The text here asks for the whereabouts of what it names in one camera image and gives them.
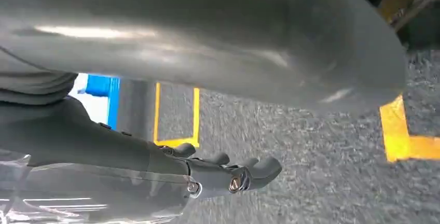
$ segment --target metal screw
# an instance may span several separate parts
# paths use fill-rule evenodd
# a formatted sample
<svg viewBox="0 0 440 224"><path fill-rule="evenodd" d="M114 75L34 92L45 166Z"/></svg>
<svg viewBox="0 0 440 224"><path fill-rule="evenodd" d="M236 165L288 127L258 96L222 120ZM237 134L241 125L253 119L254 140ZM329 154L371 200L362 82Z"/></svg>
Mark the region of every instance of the metal screw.
<svg viewBox="0 0 440 224"><path fill-rule="evenodd" d="M229 184L229 192L236 193L241 186L241 179L239 177L233 177Z"/></svg>
<svg viewBox="0 0 440 224"><path fill-rule="evenodd" d="M196 193L197 191L199 191L199 185L195 182L190 181L188 183L188 191L191 193Z"/></svg>

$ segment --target robotic hand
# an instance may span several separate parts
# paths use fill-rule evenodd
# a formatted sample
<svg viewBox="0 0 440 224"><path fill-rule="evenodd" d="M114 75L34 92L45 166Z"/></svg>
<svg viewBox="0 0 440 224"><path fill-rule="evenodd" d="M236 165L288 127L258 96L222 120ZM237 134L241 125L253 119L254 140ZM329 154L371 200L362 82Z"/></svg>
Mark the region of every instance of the robotic hand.
<svg viewBox="0 0 440 224"><path fill-rule="evenodd" d="M189 175L194 180L188 185L193 198L210 198L259 189L273 181L282 170L280 162L273 157L262 161L250 158L243 163L228 165L230 160L225 153L209 159L188 158L196 152L191 144L182 144L174 149L159 146L159 149L168 156L185 160Z"/></svg>

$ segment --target prosthetic hand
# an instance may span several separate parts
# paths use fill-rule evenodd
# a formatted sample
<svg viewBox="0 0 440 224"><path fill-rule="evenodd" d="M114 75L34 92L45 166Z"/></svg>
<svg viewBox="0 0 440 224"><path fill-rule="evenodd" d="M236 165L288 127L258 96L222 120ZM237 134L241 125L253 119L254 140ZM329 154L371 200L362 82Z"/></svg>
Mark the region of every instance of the prosthetic hand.
<svg viewBox="0 0 440 224"><path fill-rule="evenodd" d="M188 201L264 187L274 158L228 165L92 122L75 99L45 106L0 103L0 220L164 223Z"/></svg>
<svg viewBox="0 0 440 224"><path fill-rule="evenodd" d="M243 163L228 165L230 160L225 153L208 159L188 159L196 151L191 144L182 144L175 149L167 146L159 148L169 156L185 159L189 176L194 180L188 186L193 198L209 198L259 189L274 180L282 170L281 164L273 157L262 161L250 158Z"/></svg>

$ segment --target shiny gray surface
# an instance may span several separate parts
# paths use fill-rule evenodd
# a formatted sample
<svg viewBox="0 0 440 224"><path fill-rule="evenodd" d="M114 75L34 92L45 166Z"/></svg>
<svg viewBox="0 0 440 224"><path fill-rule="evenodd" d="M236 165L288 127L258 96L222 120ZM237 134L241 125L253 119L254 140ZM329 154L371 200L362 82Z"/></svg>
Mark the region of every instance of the shiny gray surface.
<svg viewBox="0 0 440 224"><path fill-rule="evenodd" d="M376 107L405 77L364 0L1 0L0 45L48 69L316 110Z"/></svg>

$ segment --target white wall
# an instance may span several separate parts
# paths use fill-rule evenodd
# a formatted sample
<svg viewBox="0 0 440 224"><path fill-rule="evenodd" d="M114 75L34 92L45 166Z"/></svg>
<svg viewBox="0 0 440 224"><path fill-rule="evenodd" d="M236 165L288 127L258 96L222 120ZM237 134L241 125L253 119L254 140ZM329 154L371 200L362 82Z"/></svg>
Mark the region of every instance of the white wall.
<svg viewBox="0 0 440 224"><path fill-rule="evenodd" d="M81 101L91 120L97 123L101 122L107 124L108 98L96 97L86 93L78 94L78 90L86 88L87 76L87 74L78 75L78 78L75 80L75 85L69 95Z"/></svg>

